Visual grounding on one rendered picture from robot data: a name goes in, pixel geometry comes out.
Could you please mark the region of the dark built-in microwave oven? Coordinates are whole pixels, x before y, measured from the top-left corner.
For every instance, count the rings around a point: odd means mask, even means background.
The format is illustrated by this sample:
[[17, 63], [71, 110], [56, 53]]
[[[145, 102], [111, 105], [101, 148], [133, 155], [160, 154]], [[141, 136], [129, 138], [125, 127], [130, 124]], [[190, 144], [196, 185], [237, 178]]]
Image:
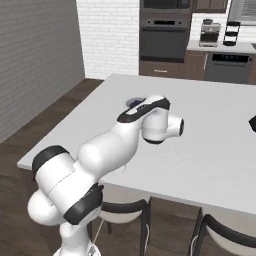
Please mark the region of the dark built-in microwave oven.
[[144, 13], [189, 14], [192, 0], [140, 0]]

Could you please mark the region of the dark wall oven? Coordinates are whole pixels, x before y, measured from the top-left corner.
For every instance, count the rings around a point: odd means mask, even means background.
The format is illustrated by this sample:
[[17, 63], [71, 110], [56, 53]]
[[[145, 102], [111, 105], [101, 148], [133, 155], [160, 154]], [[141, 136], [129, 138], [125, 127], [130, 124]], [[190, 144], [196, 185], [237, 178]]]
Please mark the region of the dark wall oven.
[[188, 14], [142, 14], [140, 16], [139, 59], [183, 63], [189, 40]]

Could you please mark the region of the grey framed window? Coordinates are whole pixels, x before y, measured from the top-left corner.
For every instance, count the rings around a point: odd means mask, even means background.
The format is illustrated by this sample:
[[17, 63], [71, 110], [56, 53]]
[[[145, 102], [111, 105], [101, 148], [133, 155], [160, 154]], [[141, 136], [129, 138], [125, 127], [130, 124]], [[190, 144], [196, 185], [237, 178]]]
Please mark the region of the grey framed window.
[[232, 0], [228, 20], [240, 22], [242, 26], [256, 26], [256, 0]]

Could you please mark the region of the black and white chair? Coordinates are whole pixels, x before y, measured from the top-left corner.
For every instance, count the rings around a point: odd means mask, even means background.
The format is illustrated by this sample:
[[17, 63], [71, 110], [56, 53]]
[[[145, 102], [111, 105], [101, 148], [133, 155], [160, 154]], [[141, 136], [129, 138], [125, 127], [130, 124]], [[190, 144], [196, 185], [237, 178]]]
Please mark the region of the black and white chair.
[[103, 202], [99, 213], [101, 223], [93, 242], [96, 242], [104, 222], [107, 223], [107, 232], [111, 234], [113, 224], [127, 224], [139, 218], [141, 223], [139, 256], [145, 256], [150, 240], [151, 197], [139, 190], [108, 183], [102, 185], [104, 186]]
[[201, 207], [188, 256], [200, 256], [206, 235], [235, 256], [256, 256], [256, 215], [212, 206]]

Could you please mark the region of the grey dishwasher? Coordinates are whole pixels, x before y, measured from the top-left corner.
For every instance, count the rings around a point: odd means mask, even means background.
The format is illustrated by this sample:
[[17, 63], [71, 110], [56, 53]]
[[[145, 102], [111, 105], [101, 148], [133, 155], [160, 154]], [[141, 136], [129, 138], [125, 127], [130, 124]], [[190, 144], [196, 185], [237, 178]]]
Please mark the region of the grey dishwasher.
[[210, 53], [206, 62], [205, 80], [246, 84], [251, 65], [251, 54]]

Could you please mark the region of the brown base cupboards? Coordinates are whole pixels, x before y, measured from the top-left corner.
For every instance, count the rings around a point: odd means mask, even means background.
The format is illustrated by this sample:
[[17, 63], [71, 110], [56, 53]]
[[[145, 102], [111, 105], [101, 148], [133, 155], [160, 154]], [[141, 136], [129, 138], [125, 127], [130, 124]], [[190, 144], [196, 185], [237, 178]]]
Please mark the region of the brown base cupboards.
[[[183, 63], [140, 61], [139, 74], [143, 76], [178, 78], [188, 80], [205, 80], [205, 68], [210, 53], [230, 52], [207, 52], [189, 50], [186, 52]], [[256, 54], [252, 55], [252, 65], [246, 84], [256, 85]]]

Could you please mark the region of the silver coffee machine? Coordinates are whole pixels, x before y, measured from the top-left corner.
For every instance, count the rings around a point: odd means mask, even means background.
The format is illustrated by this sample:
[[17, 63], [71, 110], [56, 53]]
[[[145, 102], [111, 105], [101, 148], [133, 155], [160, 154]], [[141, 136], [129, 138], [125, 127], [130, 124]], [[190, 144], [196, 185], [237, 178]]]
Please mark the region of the silver coffee machine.
[[220, 23], [215, 23], [212, 19], [204, 19], [201, 25], [199, 46], [216, 47], [218, 45], [220, 30]]

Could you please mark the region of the black tiered stand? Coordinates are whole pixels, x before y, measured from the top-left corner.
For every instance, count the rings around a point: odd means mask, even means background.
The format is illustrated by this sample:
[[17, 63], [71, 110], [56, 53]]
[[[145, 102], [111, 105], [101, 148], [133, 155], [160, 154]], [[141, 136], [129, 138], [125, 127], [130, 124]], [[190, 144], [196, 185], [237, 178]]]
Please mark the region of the black tiered stand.
[[228, 21], [226, 23], [226, 29], [223, 39], [225, 46], [235, 46], [238, 39], [241, 23], [238, 21]]

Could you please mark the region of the black object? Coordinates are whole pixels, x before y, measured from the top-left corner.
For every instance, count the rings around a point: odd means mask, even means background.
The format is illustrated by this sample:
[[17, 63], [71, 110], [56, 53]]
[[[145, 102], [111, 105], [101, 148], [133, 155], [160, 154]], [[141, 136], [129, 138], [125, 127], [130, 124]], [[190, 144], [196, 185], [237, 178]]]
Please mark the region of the black object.
[[249, 121], [251, 129], [256, 132], [256, 115], [252, 117]]

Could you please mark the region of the brown wall cupboard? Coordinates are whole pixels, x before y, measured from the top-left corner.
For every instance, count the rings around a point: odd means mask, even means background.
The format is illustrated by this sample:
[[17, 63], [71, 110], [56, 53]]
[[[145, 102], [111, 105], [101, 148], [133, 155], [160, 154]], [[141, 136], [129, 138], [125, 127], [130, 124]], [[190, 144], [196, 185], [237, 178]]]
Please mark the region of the brown wall cupboard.
[[194, 13], [225, 13], [228, 0], [195, 0]]

